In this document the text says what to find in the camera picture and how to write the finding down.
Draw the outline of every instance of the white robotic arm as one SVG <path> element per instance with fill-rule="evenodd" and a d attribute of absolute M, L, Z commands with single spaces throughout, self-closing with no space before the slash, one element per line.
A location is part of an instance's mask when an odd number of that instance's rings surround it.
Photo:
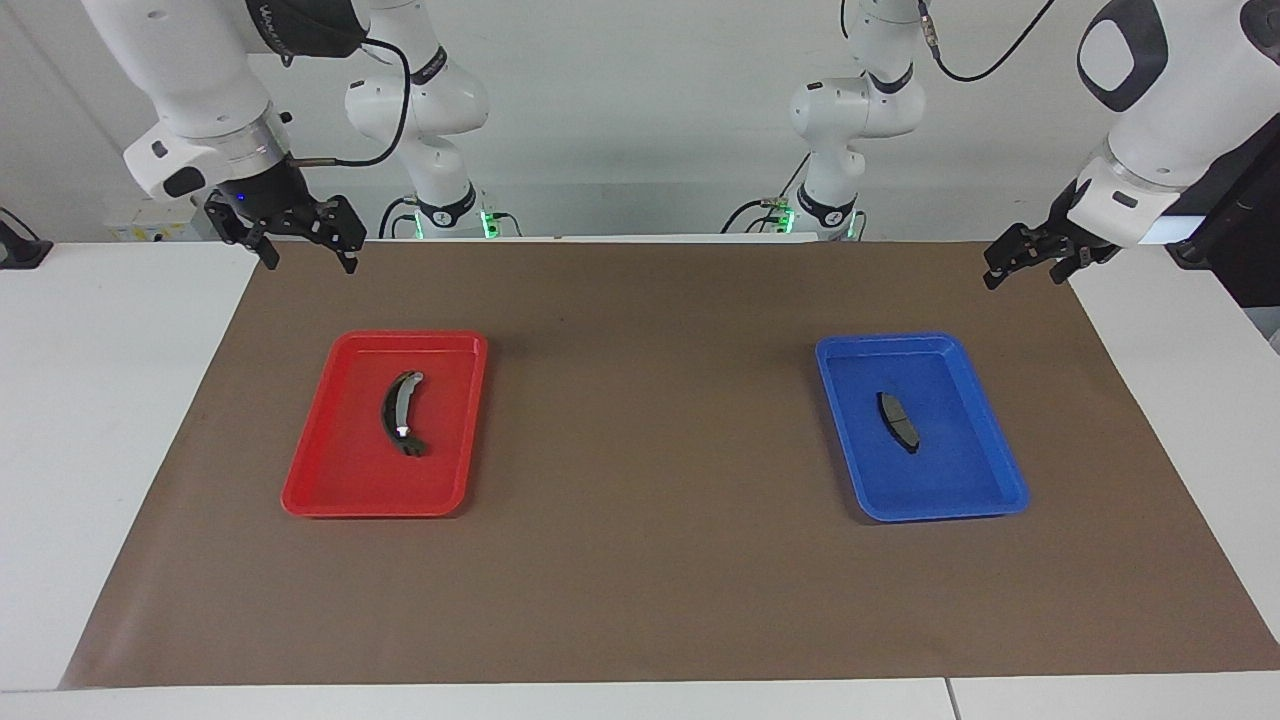
<path fill-rule="evenodd" d="M 404 163 L 419 208 L 442 228 L 480 225 L 477 192 L 457 149 L 439 136 L 479 128 L 488 118 L 484 88 L 451 64 L 421 0 L 253 0 L 243 13 L 285 65 L 297 55 L 344 58 L 356 49 L 388 61 L 404 54 L 411 73 L 353 83 L 352 123 L 384 142 L 374 160 L 294 159 L 262 83 L 224 3 L 212 0 L 82 0 L 90 19 L 125 73 L 156 106 L 159 122 L 129 146 L 125 163 L 157 199 L 215 187 L 205 204 L 221 238 L 243 245 L 274 268 L 266 233 L 305 237 L 356 269 L 366 231 L 343 196 L 311 197 L 300 168 L 365 167 L 389 156 Z M 403 64 L 394 55 L 396 65 Z M 404 109 L 406 142 L 401 143 Z M 241 219 L 248 222 L 248 227 Z"/>
<path fill-rule="evenodd" d="M 1080 42 L 1085 87 L 1120 113 L 1037 228 L 987 250 L 987 286 L 1059 260 L 1064 282 L 1151 229 L 1221 155 L 1280 113 L 1280 0 L 1112 0 Z"/>
<path fill-rule="evenodd" d="M 481 227 L 481 192 L 467 176 L 462 154 L 442 136 L 484 126 L 489 96 L 484 86 L 456 63 L 436 40 L 421 0 L 369 0 L 372 37 L 401 47 L 413 68 L 410 113 L 396 158 L 413 182 L 417 211 L 433 236 L 467 234 Z M 376 50 L 379 60 L 393 58 Z M 361 133 L 392 142 L 403 97 L 403 78 L 375 76 L 351 85 L 347 117 Z"/>
<path fill-rule="evenodd" d="M 867 168 L 852 143 L 905 135 L 924 117 L 924 90 L 913 82 L 918 0 L 860 0 L 849 27 L 852 59 L 865 72 L 812 82 L 791 99 L 791 123 L 812 152 L 805 181 L 787 199 L 792 229 L 827 240 L 847 232 Z"/>

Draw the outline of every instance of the green indicator light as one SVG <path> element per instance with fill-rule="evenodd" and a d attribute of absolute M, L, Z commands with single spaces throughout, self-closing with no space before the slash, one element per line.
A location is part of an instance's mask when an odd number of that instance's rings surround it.
<path fill-rule="evenodd" d="M 485 238 L 493 240 L 493 238 L 498 237 L 498 234 L 499 234 L 498 223 L 494 220 L 494 217 L 493 217 L 492 213 L 486 213 L 485 210 L 480 210 L 480 223 L 484 224 L 484 236 L 485 236 Z"/>
<path fill-rule="evenodd" d="M 854 210 L 854 219 L 849 223 L 847 240 L 861 241 L 863 231 L 867 229 L 867 213 Z"/>

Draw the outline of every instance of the white table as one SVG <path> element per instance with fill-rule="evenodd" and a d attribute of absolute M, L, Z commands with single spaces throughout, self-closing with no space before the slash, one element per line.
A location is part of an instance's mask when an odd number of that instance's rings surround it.
<path fill-rule="evenodd" d="M 60 245 L 37 272 L 0 273 L 0 688 L 56 685 L 252 265 L 220 245 Z M 1280 357 L 1212 275 L 1160 249 L 1073 284 L 1277 633 Z M 1270 720 L 1280 673 L 20 692 L 0 694 L 0 717 L 942 720 L 952 703 L 965 720 Z"/>

